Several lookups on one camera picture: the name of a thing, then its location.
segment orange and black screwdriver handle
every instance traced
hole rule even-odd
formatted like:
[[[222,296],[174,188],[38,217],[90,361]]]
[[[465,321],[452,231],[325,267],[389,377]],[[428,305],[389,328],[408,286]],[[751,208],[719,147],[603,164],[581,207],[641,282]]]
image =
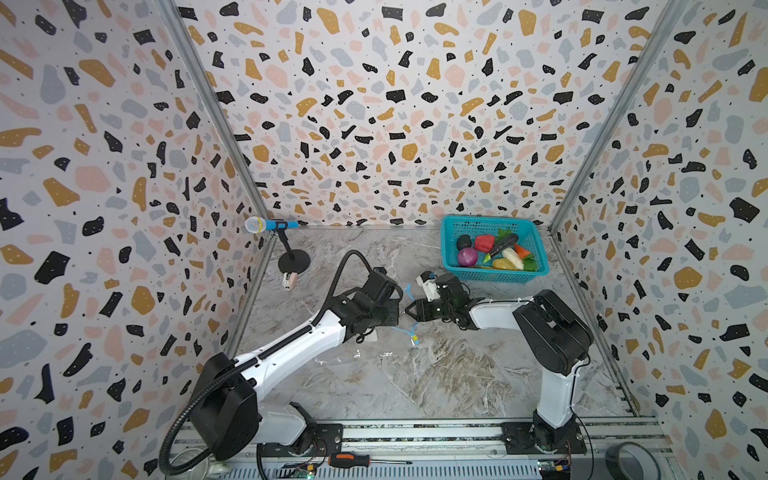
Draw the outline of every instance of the orange and black screwdriver handle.
[[[336,468],[368,467],[371,465],[371,457],[349,452],[333,453],[328,458],[328,465]]]

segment microphone head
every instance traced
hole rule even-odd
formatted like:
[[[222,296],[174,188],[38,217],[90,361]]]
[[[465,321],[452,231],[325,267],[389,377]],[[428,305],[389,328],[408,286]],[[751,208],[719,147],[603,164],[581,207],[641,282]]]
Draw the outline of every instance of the microphone head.
[[[245,220],[245,229],[251,233],[261,233],[266,230],[266,220],[262,217],[249,217]]]

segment roll of tape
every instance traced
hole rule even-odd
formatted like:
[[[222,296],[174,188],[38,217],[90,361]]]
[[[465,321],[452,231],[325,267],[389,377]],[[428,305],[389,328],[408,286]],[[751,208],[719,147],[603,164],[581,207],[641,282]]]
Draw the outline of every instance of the roll of tape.
[[[614,480],[661,480],[654,456],[635,442],[609,447],[605,452],[605,465]]]

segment white mug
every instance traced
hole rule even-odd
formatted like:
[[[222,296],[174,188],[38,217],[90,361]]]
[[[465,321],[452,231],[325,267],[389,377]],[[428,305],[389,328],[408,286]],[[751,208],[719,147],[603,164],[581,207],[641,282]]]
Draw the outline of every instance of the white mug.
[[[171,465],[182,465],[197,457],[203,450],[197,447],[186,449],[179,455],[176,455],[171,461]],[[232,471],[232,467],[222,462],[212,462],[211,457],[206,457],[202,462],[190,468],[184,473],[173,476],[166,476],[166,480],[204,480],[205,478],[219,478]]]

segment microphone stand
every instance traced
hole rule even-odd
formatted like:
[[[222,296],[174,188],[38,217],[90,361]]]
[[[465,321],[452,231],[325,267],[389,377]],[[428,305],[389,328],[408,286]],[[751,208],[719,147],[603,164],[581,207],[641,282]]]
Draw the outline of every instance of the microphone stand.
[[[286,228],[288,223],[284,220],[275,220],[275,231],[280,241],[286,248],[286,252],[277,261],[277,268],[282,273],[302,273],[310,268],[310,255],[304,250],[293,250],[288,244]]]

